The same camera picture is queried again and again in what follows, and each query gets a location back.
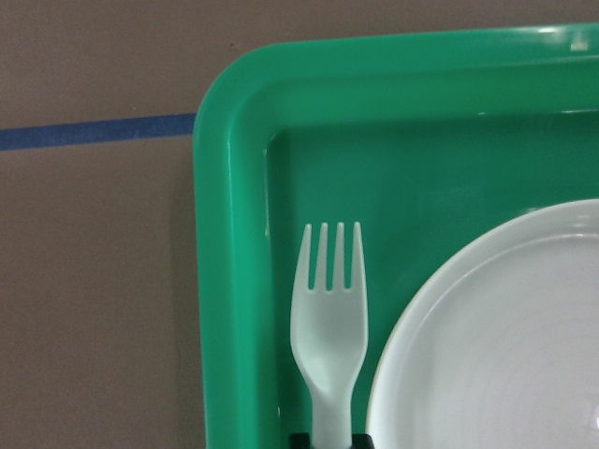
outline round plate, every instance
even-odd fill
[[[447,261],[391,333],[367,430],[385,449],[599,447],[599,200]]]

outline white plastic fork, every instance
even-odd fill
[[[351,284],[344,280],[343,224],[337,224],[332,288],[327,288],[326,223],[320,227],[314,288],[308,284],[312,226],[299,249],[291,303],[291,349],[312,396],[314,449],[352,445],[351,398],[368,346],[366,275],[354,223]]]

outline green plastic tray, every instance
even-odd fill
[[[361,221],[370,345],[454,252],[524,212],[599,196],[599,25],[267,47],[214,83],[194,134],[210,449],[310,430],[289,346],[306,223]]]

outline tray rim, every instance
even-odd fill
[[[219,388],[234,381],[242,368],[239,355],[223,354],[216,348],[219,345],[236,353],[238,333],[234,323],[231,323],[235,321],[232,313],[235,288],[234,285],[211,285],[211,279],[215,279],[212,274],[216,271],[226,278],[234,277],[235,273],[232,265],[235,218],[231,200],[231,185],[235,175],[231,172],[230,159],[236,151],[233,129],[242,120],[243,112],[254,107],[256,101],[266,101],[272,89],[289,80],[314,82],[339,77],[571,64],[581,59],[599,57],[597,48],[583,54],[572,54],[565,47],[567,42],[555,45],[547,43],[551,34],[573,36],[576,33],[588,33],[593,42],[599,42],[599,24],[582,23],[275,44],[243,55],[216,79],[200,106],[194,128],[198,275],[203,273],[199,277],[199,292],[207,447],[246,447],[243,442],[248,436],[252,439],[252,432],[238,428],[239,421],[247,411],[240,405],[243,397],[240,386],[233,385],[232,391],[224,395],[222,388]],[[344,56],[346,51],[355,48],[362,54],[362,64],[357,64],[360,61],[355,58]],[[382,58],[385,56],[383,50],[388,48],[393,48],[397,54],[392,58]],[[534,58],[530,57],[531,52],[535,54]],[[449,60],[435,57],[443,54],[452,54],[453,57]],[[316,68],[301,66],[298,61],[306,55],[322,64]],[[268,141],[291,125],[285,120],[265,123],[262,138]],[[216,230],[221,239],[207,237]],[[213,297],[220,297],[221,302],[216,304],[211,299]],[[214,365],[216,357],[221,357],[220,368],[230,368],[227,374],[224,375]],[[231,422],[231,414],[237,421]],[[226,435],[223,435],[221,424],[224,420],[229,421]]]

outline blue stripe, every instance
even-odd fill
[[[4,129],[0,130],[0,151],[185,136],[192,133],[195,119],[196,114],[175,114]]]

